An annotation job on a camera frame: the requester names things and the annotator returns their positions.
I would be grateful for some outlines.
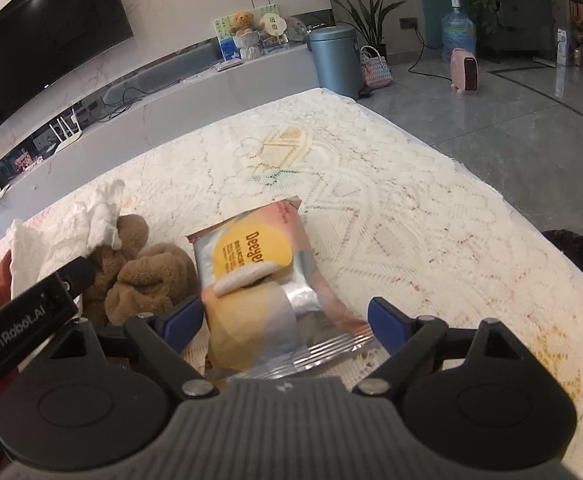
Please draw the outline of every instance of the snack package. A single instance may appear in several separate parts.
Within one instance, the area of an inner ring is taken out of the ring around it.
[[[285,377],[373,338],[320,274],[299,206],[298,197],[281,200],[190,235],[210,333],[210,380]],[[253,264],[274,272],[223,294],[227,275],[252,275],[236,270]]]

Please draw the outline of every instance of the plush toy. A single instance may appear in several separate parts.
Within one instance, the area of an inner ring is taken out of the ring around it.
[[[236,36],[242,36],[245,33],[254,30],[254,15],[248,10],[236,12],[231,17],[231,33]]]
[[[120,270],[138,256],[149,238],[149,226],[140,215],[121,216],[116,227],[122,247],[114,251],[111,247],[100,246],[89,256],[96,274],[94,285],[82,295],[82,315],[95,326],[107,324],[104,310],[107,293],[116,283]]]
[[[113,325],[141,312],[159,316],[198,294],[198,276],[191,258],[174,244],[161,243],[127,262],[111,287],[104,308]]]

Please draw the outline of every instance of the white tissue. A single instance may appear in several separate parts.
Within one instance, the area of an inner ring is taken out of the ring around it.
[[[98,246],[120,249],[116,223],[124,187],[121,180],[101,184],[87,203],[76,202],[62,222],[44,231],[14,220],[7,231],[12,238],[12,298]]]

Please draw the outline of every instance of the power cord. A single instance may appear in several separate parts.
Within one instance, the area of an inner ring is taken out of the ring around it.
[[[416,38],[418,38],[418,40],[422,43],[423,47],[420,49],[420,56],[418,56],[418,59],[415,61],[414,64],[411,65],[411,67],[409,67],[409,70],[407,70],[407,72],[411,72],[412,74],[418,74],[418,75],[426,75],[429,77],[437,77],[438,79],[446,79],[447,81],[451,81],[450,77],[444,76],[444,75],[438,75],[438,74],[428,74],[426,72],[416,72],[414,70],[414,68],[416,67],[416,65],[418,63],[420,63],[420,60],[423,58],[423,53],[425,52],[425,47],[431,49],[431,50],[436,50],[437,48],[440,48],[442,45],[440,46],[429,46],[425,43],[425,39],[423,38],[423,36],[420,34],[420,30],[418,30],[418,27],[414,28],[415,30],[415,35]]]
[[[95,117],[93,115],[92,111],[89,110],[89,116],[92,118],[92,120],[94,120],[97,123],[108,123],[109,121],[115,119],[119,115],[121,115],[124,112],[126,112],[127,110],[129,110],[137,102],[142,101],[145,97],[147,97],[149,95],[153,95],[156,92],[161,92],[162,90],[166,90],[167,88],[170,88],[174,85],[177,85],[178,83],[180,83],[180,80],[175,81],[173,83],[170,83],[162,88],[158,88],[158,89],[154,90],[153,92],[145,92],[144,90],[141,90],[140,88],[137,88],[135,86],[130,86],[130,87],[127,87],[125,89],[125,91],[122,93],[122,99],[116,103],[106,103],[104,101],[104,99],[102,97],[100,97],[100,101],[102,102],[102,104],[106,108],[114,108],[113,112],[110,112],[109,114],[103,115],[102,117]],[[133,98],[127,100],[126,99],[127,92],[130,90],[135,90],[140,95],[137,95],[136,97],[133,97]]]

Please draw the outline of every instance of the white tablecloth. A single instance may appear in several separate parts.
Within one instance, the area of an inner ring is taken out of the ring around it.
[[[355,102],[311,90],[201,128],[109,171],[30,220],[50,226],[97,182],[126,183],[149,243],[298,195],[319,267],[359,316],[373,296],[475,328],[498,317],[574,400],[565,463],[583,477],[583,275],[462,165]],[[8,245],[0,242],[0,258]],[[206,332],[185,357],[202,366]],[[386,353],[324,370],[352,385]]]

